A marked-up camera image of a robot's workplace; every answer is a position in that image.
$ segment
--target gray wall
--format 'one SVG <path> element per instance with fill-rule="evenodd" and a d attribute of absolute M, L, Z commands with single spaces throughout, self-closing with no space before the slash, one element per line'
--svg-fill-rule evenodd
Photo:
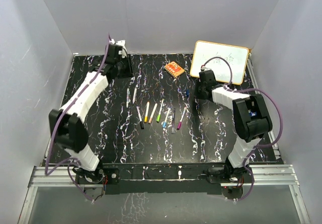
<path fill-rule="evenodd" d="M 322 219 L 322 194 L 316 190 L 322 181 L 321 5 L 322 0 L 279 0 L 253 49 L 259 86 L 283 112 L 281 155 L 294 165 L 313 223 Z M 277 132 L 276 115 L 274 120 Z"/>
<path fill-rule="evenodd" d="M 43 0 L 0 0 L 0 223 L 16 223 L 72 53 Z"/>
<path fill-rule="evenodd" d="M 44 0 L 72 52 L 193 52 L 197 40 L 252 48 L 278 0 Z"/>

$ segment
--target blue marker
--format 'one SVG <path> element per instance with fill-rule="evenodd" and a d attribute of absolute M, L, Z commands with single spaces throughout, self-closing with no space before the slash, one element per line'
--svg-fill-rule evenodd
<path fill-rule="evenodd" d="M 163 127 L 163 128 L 165 128 L 165 127 L 166 127 L 166 125 L 167 125 L 167 119 L 168 119 L 169 113 L 170 113 L 170 107 L 168 108 L 168 112 L 167 112 L 167 115 L 166 115 L 165 121 L 164 121 L 164 122 L 163 122 L 163 124 L 162 124 L 162 127 Z"/>

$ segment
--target yellow marker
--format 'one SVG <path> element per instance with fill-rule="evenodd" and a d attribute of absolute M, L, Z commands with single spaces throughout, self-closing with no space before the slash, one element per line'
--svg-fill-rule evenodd
<path fill-rule="evenodd" d="M 149 113 L 149 106 L 150 106 L 150 102 L 147 102 L 146 104 L 146 112 L 145 112 L 145 117 L 144 117 L 144 122 L 147 122 L 147 115 Z"/>

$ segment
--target whiteboard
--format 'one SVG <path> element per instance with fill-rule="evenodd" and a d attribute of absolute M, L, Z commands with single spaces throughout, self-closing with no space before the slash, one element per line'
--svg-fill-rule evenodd
<path fill-rule="evenodd" d="M 246 70 L 249 49 L 245 47 L 218 44 L 206 41 L 197 41 L 193 53 L 190 75 L 199 78 L 201 66 L 210 58 L 220 56 L 228 61 L 232 71 L 232 83 L 241 85 Z M 227 64 L 221 59 L 213 59 L 206 65 L 213 70 L 218 82 L 228 83 L 230 71 Z"/>

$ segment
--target black metal base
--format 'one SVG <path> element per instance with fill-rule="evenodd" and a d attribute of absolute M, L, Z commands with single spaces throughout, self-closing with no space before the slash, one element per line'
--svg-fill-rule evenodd
<path fill-rule="evenodd" d="M 226 164 L 120 164 L 103 165 L 108 177 L 106 194 L 122 193 L 183 193 L 203 192 L 221 195 L 221 184 L 230 183 L 225 177 Z M 244 182 L 249 175 L 239 172 Z M 79 184 L 90 184 L 78 175 Z"/>

